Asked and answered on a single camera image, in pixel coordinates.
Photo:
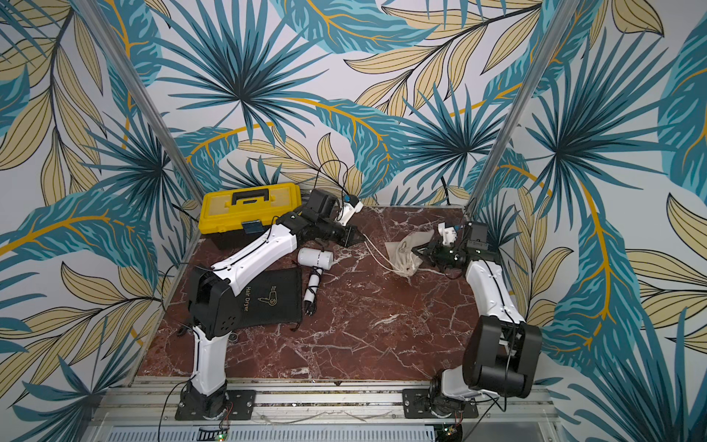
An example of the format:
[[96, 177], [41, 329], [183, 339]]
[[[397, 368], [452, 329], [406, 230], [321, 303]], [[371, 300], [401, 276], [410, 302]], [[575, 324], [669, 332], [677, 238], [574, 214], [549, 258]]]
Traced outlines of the beige drawstring bag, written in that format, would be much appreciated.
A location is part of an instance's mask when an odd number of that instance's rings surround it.
[[429, 243], [432, 237], [432, 230], [412, 232], [401, 241], [386, 242], [386, 252], [381, 252], [368, 236], [364, 236], [364, 245], [370, 256], [384, 270], [409, 278], [423, 265], [423, 259], [415, 255], [412, 249]]

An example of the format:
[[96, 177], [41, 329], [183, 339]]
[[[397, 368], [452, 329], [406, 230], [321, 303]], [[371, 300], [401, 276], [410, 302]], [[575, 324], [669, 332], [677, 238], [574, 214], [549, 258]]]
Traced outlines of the white hair dryer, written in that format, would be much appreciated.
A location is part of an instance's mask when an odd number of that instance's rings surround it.
[[317, 292], [320, 281], [325, 271], [333, 266], [333, 253], [327, 250], [303, 248], [298, 252], [298, 264], [309, 267], [309, 281], [303, 299], [304, 311], [307, 316], [312, 316], [317, 310]]

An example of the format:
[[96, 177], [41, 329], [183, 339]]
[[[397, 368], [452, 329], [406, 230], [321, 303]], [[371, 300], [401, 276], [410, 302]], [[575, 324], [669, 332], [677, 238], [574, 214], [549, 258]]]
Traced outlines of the black drawstring bag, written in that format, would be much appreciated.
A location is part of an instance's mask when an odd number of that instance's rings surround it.
[[235, 330], [276, 324], [297, 328], [303, 320], [302, 272], [298, 267], [262, 272], [237, 300], [241, 315]]

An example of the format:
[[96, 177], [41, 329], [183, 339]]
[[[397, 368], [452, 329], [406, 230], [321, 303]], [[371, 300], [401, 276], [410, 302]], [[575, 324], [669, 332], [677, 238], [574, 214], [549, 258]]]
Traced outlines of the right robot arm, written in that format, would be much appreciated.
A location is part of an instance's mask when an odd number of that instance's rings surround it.
[[488, 243], [488, 226], [471, 221], [454, 227], [441, 223], [432, 239], [412, 252], [441, 271], [459, 271], [471, 287], [479, 313], [461, 364], [440, 372], [431, 382], [430, 403], [461, 409], [481, 392], [528, 397], [542, 333], [527, 323], [513, 302], [501, 258]]

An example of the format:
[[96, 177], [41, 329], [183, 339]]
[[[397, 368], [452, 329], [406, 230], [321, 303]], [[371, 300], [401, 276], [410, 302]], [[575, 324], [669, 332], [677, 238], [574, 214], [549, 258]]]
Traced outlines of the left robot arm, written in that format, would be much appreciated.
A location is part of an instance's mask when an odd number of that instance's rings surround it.
[[226, 411], [228, 337], [240, 322], [239, 296], [273, 263], [309, 241], [350, 247], [364, 240], [349, 221], [363, 208], [355, 196], [338, 199], [313, 190], [307, 204], [272, 221], [259, 239], [208, 268], [196, 267], [189, 278], [188, 311], [193, 319], [194, 363], [182, 402], [215, 419]]

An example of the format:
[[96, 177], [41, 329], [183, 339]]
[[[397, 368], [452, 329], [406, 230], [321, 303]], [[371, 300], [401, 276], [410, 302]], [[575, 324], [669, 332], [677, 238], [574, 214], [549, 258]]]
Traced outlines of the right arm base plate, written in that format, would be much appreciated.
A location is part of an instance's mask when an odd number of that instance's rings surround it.
[[479, 416], [476, 403], [444, 395], [433, 396], [428, 389], [404, 389], [401, 399], [406, 419], [451, 419], [460, 415], [467, 419]]

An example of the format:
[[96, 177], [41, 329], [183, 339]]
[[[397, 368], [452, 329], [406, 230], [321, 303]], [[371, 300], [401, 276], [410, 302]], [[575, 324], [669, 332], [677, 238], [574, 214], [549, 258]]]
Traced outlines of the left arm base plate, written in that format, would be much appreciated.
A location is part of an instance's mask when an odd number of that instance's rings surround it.
[[177, 421], [249, 421], [255, 405], [255, 390], [218, 390], [204, 395], [191, 387], [180, 394]]

